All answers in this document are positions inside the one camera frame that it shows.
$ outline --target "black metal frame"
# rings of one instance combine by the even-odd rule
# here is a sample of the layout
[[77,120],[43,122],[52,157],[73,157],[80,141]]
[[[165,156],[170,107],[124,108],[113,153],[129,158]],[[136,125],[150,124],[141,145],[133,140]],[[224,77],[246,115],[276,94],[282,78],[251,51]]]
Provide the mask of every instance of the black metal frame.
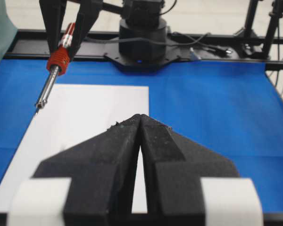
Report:
[[[200,34],[188,34],[197,39]],[[88,37],[93,39],[110,40],[118,37],[117,32],[90,32]],[[168,38],[185,43],[189,42],[187,37],[176,33],[169,33]],[[194,49],[196,55],[202,60],[219,60],[219,61],[235,61],[235,62],[264,62],[267,71],[283,70],[283,61],[272,61],[266,59],[251,59],[244,55],[241,48],[242,44],[258,46],[263,44],[265,37],[240,37],[236,35],[209,35],[202,42],[205,44],[219,45],[233,50],[231,56],[218,56],[201,49]],[[283,38],[274,39],[274,44],[283,44]],[[189,48],[181,48],[182,52],[189,51]],[[50,52],[47,45],[46,32],[42,30],[19,30],[12,42],[10,48],[4,56],[4,59],[48,59]],[[109,61],[105,57],[105,44],[91,43],[88,40],[82,42],[81,48],[74,61]],[[177,62],[186,62],[186,58],[179,58]]]
[[[199,218],[195,217],[195,221],[192,222],[193,225],[200,225],[198,222]],[[7,221],[7,214],[0,213],[0,226],[5,226]],[[75,224],[85,225],[85,223],[90,222],[88,218],[77,218],[74,219]],[[264,226],[283,226],[283,213],[265,213],[263,215]],[[110,216],[109,223],[111,226],[164,226],[167,225],[163,219],[150,215],[150,214],[137,214],[133,213],[125,218],[115,218]]]

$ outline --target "screwdriver shaft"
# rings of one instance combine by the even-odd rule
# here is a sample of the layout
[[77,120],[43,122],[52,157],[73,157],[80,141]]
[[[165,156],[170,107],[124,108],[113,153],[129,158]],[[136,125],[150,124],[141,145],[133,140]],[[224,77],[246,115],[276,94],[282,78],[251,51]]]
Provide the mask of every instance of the screwdriver shaft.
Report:
[[38,98],[38,101],[37,103],[35,104],[35,106],[37,107],[37,112],[40,110],[40,109],[43,109],[44,106],[47,104],[47,100],[48,100],[48,97],[50,95],[50,92],[52,90],[52,87],[57,79],[57,76],[58,76],[58,73],[59,73],[59,66],[57,65],[53,65],[51,67],[51,70],[50,70],[50,74],[45,82],[45,85],[42,89],[42,92]]

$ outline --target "screwdriver tip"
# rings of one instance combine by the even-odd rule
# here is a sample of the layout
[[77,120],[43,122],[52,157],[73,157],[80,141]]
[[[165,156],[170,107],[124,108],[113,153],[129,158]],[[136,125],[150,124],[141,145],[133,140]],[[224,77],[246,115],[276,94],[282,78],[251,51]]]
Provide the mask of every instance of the screwdriver tip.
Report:
[[39,108],[37,108],[37,110],[36,110],[36,112],[34,113],[34,117],[36,117],[37,116],[37,114],[39,113]]

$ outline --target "floor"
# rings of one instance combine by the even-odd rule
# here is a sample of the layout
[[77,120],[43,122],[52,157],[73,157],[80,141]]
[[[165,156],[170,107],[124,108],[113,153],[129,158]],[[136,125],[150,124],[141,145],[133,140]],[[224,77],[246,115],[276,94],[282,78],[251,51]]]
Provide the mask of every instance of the floor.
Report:
[[[104,0],[104,2],[122,5],[121,0]],[[248,0],[178,0],[176,7],[165,14],[172,31],[186,33],[233,34],[243,25],[248,8]],[[168,9],[173,0],[166,0]],[[258,35],[265,35],[272,0],[260,1],[253,29]],[[37,0],[6,0],[10,19],[19,29],[45,29]],[[62,29],[69,22],[75,21],[79,5],[68,2]],[[120,16],[102,11],[100,17],[92,28],[93,31],[117,31]],[[280,21],[280,31],[283,37],[283,18]],[[283,57],[283,46],[280,49]],[[277,59],[277,46],[271,50],[271,58]],[[271,76],[274,83],[276,73]],[[283,71],[280,72],[277,89],[283,91]]]

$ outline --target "white tape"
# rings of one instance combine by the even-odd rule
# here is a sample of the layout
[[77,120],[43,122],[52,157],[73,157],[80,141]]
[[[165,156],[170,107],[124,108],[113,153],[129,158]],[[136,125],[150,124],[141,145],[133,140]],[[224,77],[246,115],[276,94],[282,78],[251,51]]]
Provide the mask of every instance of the white tape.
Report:
[[262,207],[248,178],[201,178],[206,226],[263,226]]
[[8,213],[7,226],[64,226],[63,209],[71,178],[24,181]]

